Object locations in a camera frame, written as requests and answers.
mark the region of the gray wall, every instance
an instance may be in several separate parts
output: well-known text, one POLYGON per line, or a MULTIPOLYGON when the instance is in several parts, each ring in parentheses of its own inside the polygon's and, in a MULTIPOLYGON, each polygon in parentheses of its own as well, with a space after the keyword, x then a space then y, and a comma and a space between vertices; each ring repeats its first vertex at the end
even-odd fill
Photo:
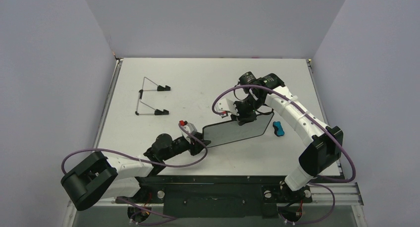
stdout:
POLYGON ((118 57, 313 57, 344 0, 86 0, 118 57))
POLYGON ((313 59, 369 226, 420 223, 419 1, 346 0, 313 59))
POLYGON ((92 146, 114 66, 85 0, 0 0, 1 226, 61 226, 60 162, 92 146))

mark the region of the purple cable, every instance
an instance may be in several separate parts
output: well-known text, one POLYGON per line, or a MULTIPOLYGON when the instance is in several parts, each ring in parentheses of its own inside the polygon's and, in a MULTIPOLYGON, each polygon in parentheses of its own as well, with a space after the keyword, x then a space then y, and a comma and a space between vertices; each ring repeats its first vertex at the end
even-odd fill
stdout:
POLYGON ((186 131, 183 127, 182 127, 182 125, 179 123, 178 124, 178 126, 179 126, 179 128, 181 129, 181 131, 182 132, 184 132, 184 133, 186 133, 189 137, 191 137, 192 139, 194 139, 196 142, 198 142, 199 144, 201 144, 203 147, 204 147, 204 149, 205 149, 205 153, 204 153, 204 155, 200 158, 200 159, 198 159, 197 161, 195 161, 195 162, 192 162, 192 163, 190 163, 190 164, 185 164, 185 165, 170 165, 170 164, 161 164, 161 163, 158 163, 158 162, 153 162, 153 161, 150 161, 150 160, 144 160, 144 159, 139 159, 139 158, 137 158, 137 157, 133 157, 133 156, 130 156, 130 155, 128 155, 128 154, 125 154, 125 153, 122 153, 122 152, 119 152, 119 151, 115 151, 115 150, 111 150, 111 149, 82 149, 82 150, 78 150, 78 151, 75 151, 75 152, 73 152, 73 153, 71 153, 71 154, 69 154, 69 155, 67 155, 64 159, 63 159, 63 161, 61 162, 61 171, 64 173, 64 174, 66 174, 67 172, 65 171, 65 168, 64 168, 64 164, 65 164, 65 162, 67 161, 67 159, 69 159, 71 156, 73 156, 73 155, 76 155, 76 154, 79 154, 79 153, 83 153, 83 152, 95 152, 95 151, 102 151, 102 152, 108 152, 108 153, 113 153, 113 154, 118 154, 118 155, 121 155, 121 156, 123 156, 123 157, 126 157, 126 158, 128 158, 128 159, 131 159, 131 160, 135 160, 135 161, 138 161, 138 160, 140 160, 141 162, 144 162, 144 163, 148 163, 148 164, 155 164, 155 165, 159 165, 159 166, 164 166, 164 167, 169 167, 169 168, 186 168, 186 167, 189 167, 189 166, 192 166, 192 165, 194 165, 194 164, 197 164, 197 163, 199 163, 199 162, 201 162, 206 156, 207 156, 207 153, 209 152, 209 150, 207 149, 207 146, 200 140, 200 139, 198 139, 198 138, 196 138, 196 137, 194 137, 194 135, 192 135, 191 133, 189 133, 188 131, 186 131))
MULTIPOLYGON (((290 101, 290 104, 292 104, 296 109, 298 109, 298 111, 300 111, 302 114, 305 113, 305 111, 295 102, 291 101, 290 99, 288 99, 286 96, 273 91, 272 89, 269 89, 267 87, 263 87, 263 86, 258 86, 258 85, 240 85, 240 86, 235 86, 232 87, 228 90, 226 90, 225 92, 223 92, 222 94, 220 94, 216 100, 213 102, 213 105, 211 107, 211 110, 213 111, 213 113, 215 114, 219 114, 219 115, 223 115, 225 113, 220 113, 217 112, 215 110, 216 104, 217 102, 226 94, 228 94, 231 91, 237 90, 237 89, 241 89, 241 88, 257 88, 257 89, 262 89, 262 90, 266 90, 270 93, 276 94, 278 95, 280 98, 286 100, 286 101, 290 101)), ((351 182, 356 178, 356 167, 353 163, 353 160, 350 158, 350 156, 347 154, 347 152, 343 149, 343 147, 341 146, 341 144, 334 138, 334 136, 332 136, 332 134, 330 134, 324 127, 322 127, 315 119, 313 119, 310 115, 305 114, 305 117, 308 118, 312 123, 314 123, 316 126, 318 126, 318 128, 320 128, 334 143, 335 145, 337 145, 337 147, 340 149, 340 151, 344 154, 344 156, 346 157, 346 159, 349 161, 350 166, 352 167, 352 177, 350 179, 335 179, 335 178, 330 178, 327 176, 322 176, 322 175, 318 175, 318 177, 321 177, 325 180, 330 180, 330 181, 334 181, 334 182, 340 182, 340 183, 346 183, 346 182, 351 182)))
MULTIPOLYGON (((149 209, 144 208, 144 207, 142 207, 142 206, 136 205, 136 204, 134 204, 133 202, 131 202, 131 201, 127 201, 127 200, 125 200, 125 199, 123 199, 123 198, 121 198, 121 197, 117 197, 117 198, 116 198, 116 200, 123 201, 123 202, 125 202, 125 203, 127 203, 127 204, 129 204, 129 205, 131 205, 131 206, 133 206, 133 207, 136 207, 136 208, 138 208, 138 209, 140 209, 140 210, 142 210, 142 211, 147 211, 147 212, 150 212, 150 213, 152 213, 152 214, 155 214, 155 215, 158 215, 158 216, 162 216, 162 217, 164 217, 164 218, 168 218, 168 219, 169 219, 169 220, 164 220, 164 221, 160 221, 160 222, 156 222, 156 223, 138 223, 138 225, 140 225, 140 226, 157 226, 157 225, 161 225, 161 224, 167 223, 167 222, 169 222, 169 221, 174 221, 174 220, 176 220, 176 219, 177 219, 176 217, 173 217, 173 216, 167 216, 167 215, 164 215, 164 214, 162 214, 162 213, 159 213, 159 212, 156 212, 156 211, 152 211, 152 210, 149 210, 149 209)), ((136 216, 136 215, 137 215, 137 214, 139 214, 139 213, 140 213, 140 211, 139 211, 139 212, 134 213, 134 214, 130 217, 130 219, 133 219, 133 217, 134 217, 134 216, 136 216)))
POLYGON ((294 222, 294 225, 308 225, 308 224, 315 224, 315 223, 321 222, 321 221, 325 220, 329 215, 331 215, 331 213, 334 211, 334 207, 335 207, 335 195, 334 195, 334 192, 332 192, 332 190, 329 187, 324 186, 322 184, 310 183, 310 185, 320 186, 320 187, 323 187, 323 188, 327 189, 329 192, 331 192, 331 195, 332 195, 332 206, 331 206, 331 209, 329 210, 329 212, 327 214, 325 214, 325 216, 323 216, 323 217, 321 217, 321 218, 319 218, 317 220, 305 221, 305 222, 294 222))

